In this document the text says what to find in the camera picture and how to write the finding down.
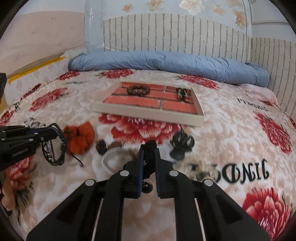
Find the person left hand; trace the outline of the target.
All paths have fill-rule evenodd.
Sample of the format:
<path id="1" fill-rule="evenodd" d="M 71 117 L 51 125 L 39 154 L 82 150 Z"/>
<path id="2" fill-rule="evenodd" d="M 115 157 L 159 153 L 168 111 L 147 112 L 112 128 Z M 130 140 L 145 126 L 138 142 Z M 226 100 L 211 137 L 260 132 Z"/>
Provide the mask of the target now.
<path id="1" fill-rule="evenodd" d="M 2 205 L 7 211 L 13 211 L 16 207 L 15 195 L 7 171 L 5 171 L 1 192 L 3 194 L 3 198 L 1 199 Z"/>

